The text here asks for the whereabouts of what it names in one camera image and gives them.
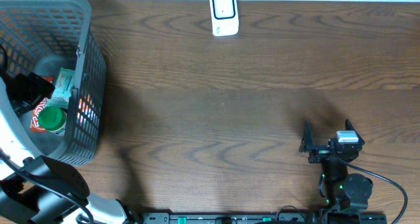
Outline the red chocolate bar wrapper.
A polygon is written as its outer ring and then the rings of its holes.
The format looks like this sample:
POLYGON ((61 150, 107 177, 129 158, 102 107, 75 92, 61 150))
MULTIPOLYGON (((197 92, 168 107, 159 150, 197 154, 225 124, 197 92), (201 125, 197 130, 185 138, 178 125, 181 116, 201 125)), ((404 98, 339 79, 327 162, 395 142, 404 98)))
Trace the red chocolate bar wrapper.
POLYGON ((32 110, 31 120, 30 120, 30 131, 37 132, 37 133, 44 133, 47 132, 46 129, 40 126, 39 124, 39 114, 43 111, 43 109, 47 106, 51 96, 44 97, 43 100, 32 110))

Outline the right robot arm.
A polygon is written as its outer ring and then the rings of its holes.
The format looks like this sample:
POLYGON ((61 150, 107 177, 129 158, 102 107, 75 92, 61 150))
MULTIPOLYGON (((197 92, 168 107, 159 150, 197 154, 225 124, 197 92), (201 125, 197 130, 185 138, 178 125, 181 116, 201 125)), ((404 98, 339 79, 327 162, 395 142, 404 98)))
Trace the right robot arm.
POLYGON ((310 124, 305 123, 299 152, 308 154, 310 164, 321 165, 319 193, 333 212, 360 212, 368 208, 373 182, 362 174, 348 172, 350 162, 359 156, 364 144, 349 120, 345 121, 345 129, 337 131, 325 145, 314 143, 310 124))

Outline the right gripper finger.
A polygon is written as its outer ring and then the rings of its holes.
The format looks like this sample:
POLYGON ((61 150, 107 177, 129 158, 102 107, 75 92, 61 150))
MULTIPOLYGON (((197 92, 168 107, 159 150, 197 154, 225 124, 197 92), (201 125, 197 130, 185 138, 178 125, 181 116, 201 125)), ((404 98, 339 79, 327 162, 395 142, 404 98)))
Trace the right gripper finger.
POLYGON ((309 121, 305 122, 304 133, 299 147, 299 152, 310 152, 314 148, 314 141, 312 136, 312 130, 310 128, 309 121))
POLYGON ((356 131, 349 119, 345 120, 345 130, 346 131, 356 131))

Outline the white wet wipes pack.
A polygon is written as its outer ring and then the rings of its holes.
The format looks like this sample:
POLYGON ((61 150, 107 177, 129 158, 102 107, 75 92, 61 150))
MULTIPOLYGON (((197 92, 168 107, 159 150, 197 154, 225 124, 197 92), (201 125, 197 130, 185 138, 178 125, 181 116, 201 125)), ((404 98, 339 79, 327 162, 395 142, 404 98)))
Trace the white wet wipes pack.
POLYGON ((61 68, 55 82, 55 89, 48 100, 47 106, 56 106, 68 109, 72 88, 74 86, 75 71, 61 68))

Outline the green lid white jar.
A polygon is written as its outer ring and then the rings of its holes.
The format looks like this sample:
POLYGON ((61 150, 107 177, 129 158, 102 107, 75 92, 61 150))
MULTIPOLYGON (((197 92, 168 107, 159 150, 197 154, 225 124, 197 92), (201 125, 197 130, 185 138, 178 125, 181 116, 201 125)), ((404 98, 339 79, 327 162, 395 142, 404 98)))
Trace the green lid white jar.
POLYGON ((57 106, 45 107, 38 116, 39 125, 55 135, 65 134, 67 113, 57 106))

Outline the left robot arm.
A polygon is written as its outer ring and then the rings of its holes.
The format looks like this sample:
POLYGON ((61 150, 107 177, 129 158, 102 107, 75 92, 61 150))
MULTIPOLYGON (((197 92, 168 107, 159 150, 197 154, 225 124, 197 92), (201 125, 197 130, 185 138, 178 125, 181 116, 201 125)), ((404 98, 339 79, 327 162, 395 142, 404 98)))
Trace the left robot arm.
POLYGON ((142 223, 119 200, 91 193, 73 166, 35 153, 17 114, 52 89, 36 75, 1 72, 1 216, 15 223, 142 223))

